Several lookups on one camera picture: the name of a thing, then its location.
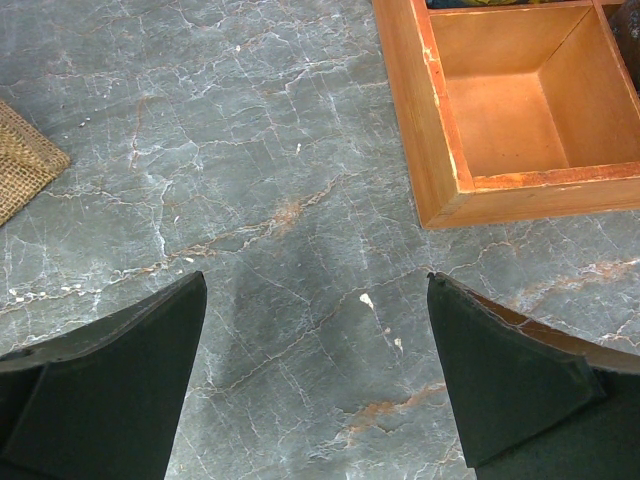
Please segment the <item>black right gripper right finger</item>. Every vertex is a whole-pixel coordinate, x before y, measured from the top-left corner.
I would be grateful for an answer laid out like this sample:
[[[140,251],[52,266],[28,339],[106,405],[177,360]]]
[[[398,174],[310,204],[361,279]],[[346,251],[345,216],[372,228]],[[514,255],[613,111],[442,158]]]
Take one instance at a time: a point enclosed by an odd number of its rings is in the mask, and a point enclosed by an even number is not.
[[[442,273],[428,310],[466,465],[480,479],[635,479],[639,359]]]

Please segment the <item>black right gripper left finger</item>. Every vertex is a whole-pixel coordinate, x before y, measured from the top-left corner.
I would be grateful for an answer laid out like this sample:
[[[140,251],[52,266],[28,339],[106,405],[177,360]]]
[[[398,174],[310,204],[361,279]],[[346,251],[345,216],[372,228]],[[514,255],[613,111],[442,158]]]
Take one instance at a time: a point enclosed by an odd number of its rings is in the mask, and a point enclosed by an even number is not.
[[[195,271],[2,355],[2,478],[164,478],[205,311]]]

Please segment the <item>canvas bag with cat print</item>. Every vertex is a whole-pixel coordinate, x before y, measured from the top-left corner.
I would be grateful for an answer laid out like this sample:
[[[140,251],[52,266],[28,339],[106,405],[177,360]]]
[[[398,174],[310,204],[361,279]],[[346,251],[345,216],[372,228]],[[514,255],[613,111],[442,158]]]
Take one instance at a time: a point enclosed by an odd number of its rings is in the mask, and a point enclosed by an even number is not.
[[[1,101],[1,225],[70,164],[65,152]]]

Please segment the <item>wooden compartment tray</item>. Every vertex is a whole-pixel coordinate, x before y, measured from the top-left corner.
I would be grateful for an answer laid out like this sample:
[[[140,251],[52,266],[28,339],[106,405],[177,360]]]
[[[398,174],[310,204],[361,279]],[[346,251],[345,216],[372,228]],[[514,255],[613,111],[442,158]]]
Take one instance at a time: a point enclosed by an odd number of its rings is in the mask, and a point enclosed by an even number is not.
[[[373,5],[421,225],[633,210],[639,99],[616,1]]]

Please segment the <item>black rolled sock lower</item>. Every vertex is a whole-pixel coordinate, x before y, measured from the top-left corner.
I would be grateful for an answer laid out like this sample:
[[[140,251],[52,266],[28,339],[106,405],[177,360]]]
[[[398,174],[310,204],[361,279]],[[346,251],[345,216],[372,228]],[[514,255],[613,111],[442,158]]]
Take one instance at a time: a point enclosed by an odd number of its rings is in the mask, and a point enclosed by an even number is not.
[[[639,91],[639,0],[627,0],[609,25],[636,91]]]

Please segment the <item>blue yellow rolled sock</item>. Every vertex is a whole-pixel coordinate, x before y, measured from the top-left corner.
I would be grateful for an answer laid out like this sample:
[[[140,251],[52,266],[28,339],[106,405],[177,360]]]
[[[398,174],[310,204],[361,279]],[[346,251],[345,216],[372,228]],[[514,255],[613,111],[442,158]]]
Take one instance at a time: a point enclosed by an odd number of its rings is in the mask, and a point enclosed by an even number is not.
[[[548,3],[548,0],[427,0],[430,9],[476,8]]]

